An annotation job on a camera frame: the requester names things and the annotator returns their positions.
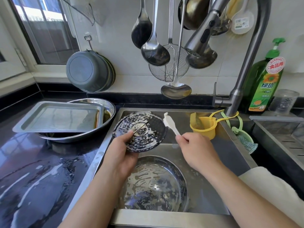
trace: hand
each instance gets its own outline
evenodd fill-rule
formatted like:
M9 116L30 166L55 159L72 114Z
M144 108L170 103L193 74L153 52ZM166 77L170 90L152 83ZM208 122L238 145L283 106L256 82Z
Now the hand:
M123 182L131 175L138 159L138 153L126 152L126 142L133 136L133 131L129 131L113 139L105 153L103 165L107 171L113 172Z
M222 165L208 137L198 133L185 133L182 136L177 135L176 141L186 162L202 175L205 171Z

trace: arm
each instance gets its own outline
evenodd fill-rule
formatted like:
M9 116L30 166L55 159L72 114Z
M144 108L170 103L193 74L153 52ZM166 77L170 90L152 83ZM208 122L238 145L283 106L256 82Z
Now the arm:
M133 132L115 138L103 164L59 228L108 227L121 188L137 162L138 154L126 153Z
M220 161L209 138L186 133L176 140L185 160L211 183L241 228L300 228L232 173Z

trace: faucet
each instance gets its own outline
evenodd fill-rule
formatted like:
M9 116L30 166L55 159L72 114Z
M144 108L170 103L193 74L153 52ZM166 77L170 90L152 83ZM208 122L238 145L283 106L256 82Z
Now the faucet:
M211 31L219 21L224 8L230 0L215 0L212 7L209 10L203 23L191 36L186 43L185 49L192 55L197 57L202 56L207 48ZM255 59L257 50L260 46L264 32L266 30L270 10L271 0L257 0L257 22L253 31L253 35L245 55L243 65L241 67L235 87L229 94L229 98L222 98L216 96L216 83L214 83L213 100L212 105L214 107L225 107L224 113L228 117L232 117L236 114L238 107L243 97L244 83Z

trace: red circular label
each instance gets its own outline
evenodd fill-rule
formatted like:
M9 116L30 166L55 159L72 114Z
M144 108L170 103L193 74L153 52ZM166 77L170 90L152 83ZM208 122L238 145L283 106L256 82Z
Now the red circular label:
M278 73L284 68L285 63L284 57L276 57L268 62L266 71L270 74Z

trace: clear plastic container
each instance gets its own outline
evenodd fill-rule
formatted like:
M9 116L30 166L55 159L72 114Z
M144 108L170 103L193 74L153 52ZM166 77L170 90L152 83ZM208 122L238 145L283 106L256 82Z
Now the clear plastic container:
M300 94L292 90L277 90L269 110L277 114L287 115Z

